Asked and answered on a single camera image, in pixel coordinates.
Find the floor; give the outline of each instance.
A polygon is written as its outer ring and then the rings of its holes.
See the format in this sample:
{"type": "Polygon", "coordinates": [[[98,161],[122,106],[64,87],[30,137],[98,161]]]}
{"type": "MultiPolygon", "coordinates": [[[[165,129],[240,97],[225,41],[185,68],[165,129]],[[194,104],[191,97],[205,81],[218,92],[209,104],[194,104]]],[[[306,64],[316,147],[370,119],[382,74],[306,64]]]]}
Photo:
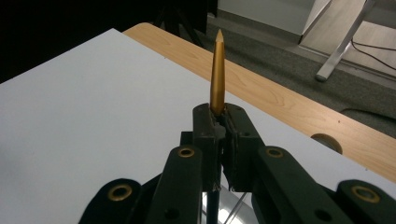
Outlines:
{"type": "MultiPolygon", "coordinates": [[[[304,37],[300,46],[320,54],[330,55],[344,39],[353,21],[360,13],[364,2],[364,0],[332,0],[329,8],[304,37]]],[[[355,42],[366,45],[396,49],[396,29],[367,21],[362,23],[353,39],[355,42]]],[[[396,67],[396,51],[357,47],[396,67]]],[[[372,71],[378,76],[396,78],[396,70],[358,52],[352,47],[347,50],[343,61],[361,69],[372,71]]]]}

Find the white wall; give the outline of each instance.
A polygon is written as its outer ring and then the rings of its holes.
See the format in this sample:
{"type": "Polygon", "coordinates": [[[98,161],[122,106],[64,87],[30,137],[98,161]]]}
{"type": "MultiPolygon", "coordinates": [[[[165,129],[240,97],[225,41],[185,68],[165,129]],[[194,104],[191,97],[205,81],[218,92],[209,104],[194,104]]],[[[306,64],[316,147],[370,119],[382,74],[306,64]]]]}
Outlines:
{"type": "Polygon", "coordinates": [[[274,26],[293,34],[303,35],[309,26],[307,23],[310,15],[315,15],[320,9],[320,6],[325,6],[330,1],[219,0],[219,9],[274,26]]]}

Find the power cord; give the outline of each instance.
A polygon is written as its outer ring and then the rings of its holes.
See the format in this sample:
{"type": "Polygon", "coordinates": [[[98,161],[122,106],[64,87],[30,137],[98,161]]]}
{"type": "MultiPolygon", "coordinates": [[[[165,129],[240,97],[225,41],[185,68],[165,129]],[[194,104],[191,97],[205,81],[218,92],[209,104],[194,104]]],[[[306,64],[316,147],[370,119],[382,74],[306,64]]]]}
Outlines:
{"type": "Polygon", "coordinates": [[[384,62],[381,61],[380,59],[376,58],[374,55],[369,54],[369,53],[367,53],[367,52],[365,52],[365,51],[363,51],[363,50],[361,50],[361,49],[356,48],[355,45],[360,45],[360,46],[369,47],[369,48],[374,48],[374,49],[385,49],[385,50],[394,50],[394,51],[396,51],[396,49],[389,49],[389,48],[383,48],[383,47],[378,47],[378,46],[372,46],[372,45],[365,45],[365,44],[357,43],[357,42],[353,41],[353,37],[352,37],[352,39],[350,40],[350,42],[351,42],[351,44],[352,44],[352,47],[353,47],[355,50],[357,50],[358,52],[363,53],[363,54],[365,54],[365,55],[367,55],[367,56],[369,56],[369,57],[374,58],[375,60],[377,60],[377,61],[379,61],[380,63],[384,64],[386,67],[389,67],[389,68],[391,68],[391,69],[393,69],[393,70],[396,70],[396,67],[393,67],[393,66],[391,66],[391,65],[389,65],[389,64],[387,64],[387,63],[384,63],[384,62]]]}

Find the gold pointed object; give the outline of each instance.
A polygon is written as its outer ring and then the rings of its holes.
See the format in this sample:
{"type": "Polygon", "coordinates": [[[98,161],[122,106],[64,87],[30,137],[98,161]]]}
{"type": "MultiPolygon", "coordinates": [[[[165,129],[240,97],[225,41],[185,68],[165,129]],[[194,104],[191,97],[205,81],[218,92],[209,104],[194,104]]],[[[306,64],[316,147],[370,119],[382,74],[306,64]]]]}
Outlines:
{"type": "Polygon", "coordinates": [[[213,53],[212,79],[210,82],[210,110],[215,116],[224,111],[225,69],[224,38],[221,30],[216,37],[213,53]]]}

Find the wooden table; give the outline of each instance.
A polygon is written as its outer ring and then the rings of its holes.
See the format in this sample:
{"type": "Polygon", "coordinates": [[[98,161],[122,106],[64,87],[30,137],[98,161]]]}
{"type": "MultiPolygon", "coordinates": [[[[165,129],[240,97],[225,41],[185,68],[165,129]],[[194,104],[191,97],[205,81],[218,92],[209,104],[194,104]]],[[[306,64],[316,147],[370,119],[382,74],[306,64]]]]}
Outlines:
{"type": "MultiPolygon", "coordinates": [[[[124,34],[210,80],[211,52],[149,23],[138,24],[124,34]]],[[[226,90],[308,136],[332,136],[343,155],[396,182],[396,139],[229,61],[226,90]]]]}

